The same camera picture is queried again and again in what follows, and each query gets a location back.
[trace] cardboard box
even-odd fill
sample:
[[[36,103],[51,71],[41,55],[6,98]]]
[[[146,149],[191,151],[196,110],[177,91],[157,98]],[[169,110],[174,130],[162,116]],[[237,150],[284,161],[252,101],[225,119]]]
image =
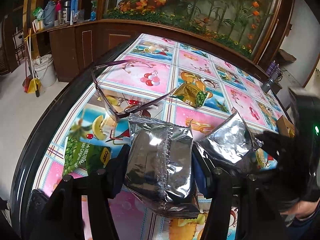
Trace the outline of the cardboard box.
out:
[[[281,116],[276,124],[281,135],[294,137],[294,125],[285,116]]]

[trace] silver foil bag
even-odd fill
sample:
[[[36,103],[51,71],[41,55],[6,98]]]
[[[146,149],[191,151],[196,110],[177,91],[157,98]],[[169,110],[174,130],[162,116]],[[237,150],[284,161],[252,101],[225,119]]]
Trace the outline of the silver foil bag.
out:
[[[128,121],[132,146],[124,184],[155,212],[199,213],[191,128],[135,114]]]
[[[217,160],[235,164],[262,146],[236,111],[210,134],[195,142]]]

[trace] person's hand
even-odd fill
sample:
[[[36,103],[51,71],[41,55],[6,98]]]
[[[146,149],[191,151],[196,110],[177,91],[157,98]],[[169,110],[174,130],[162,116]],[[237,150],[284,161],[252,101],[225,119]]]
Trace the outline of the person's hand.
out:
[[[258,140],[263,141],[262,150],[277,161],[281,155],[286,155],[286,153],[292,154],[292,148],[294,146],[293,138],[270,131],[264,131],[262,134],[255,135],[255,137]]]
[[[316,202],[309,202],[309,201],[299,201],[295,203],[294,206],[292,206],[289,210],[286,212],[281,212],[282,215],[296,215],[296,218],[307,218],[312,213],[315,212],[318,203],[320,201],[320,198]]]

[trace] thermos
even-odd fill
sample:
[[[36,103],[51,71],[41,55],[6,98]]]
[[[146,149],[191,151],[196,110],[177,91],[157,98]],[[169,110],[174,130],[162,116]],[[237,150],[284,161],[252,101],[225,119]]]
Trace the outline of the thermos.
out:
[[[44,8],[44,25],[45,28],[50,28],[54,26],[54,21],[56,19],[56,4],[53,1],[49,1]]]
[[[59,1],[57,2],[56,11],[57,11],[57,20],[59,21],[59,24],[62,24],[62,6],[61,6],[61,0],[59,0]]]
[[[72,0],[62,0],[62,22],[63,23],[70,22],[71,1]]]

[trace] tiled floor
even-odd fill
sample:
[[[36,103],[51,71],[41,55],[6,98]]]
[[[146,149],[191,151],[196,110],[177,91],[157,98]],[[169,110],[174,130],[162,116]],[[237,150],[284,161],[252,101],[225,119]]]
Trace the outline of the tiled floor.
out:
[[[0,76],[0,197],[9,199],[17,161],[30,132],[52,100],[67,85],[56,82],[40,89],[40,97],[23,92],[24,62],[13,73]]]

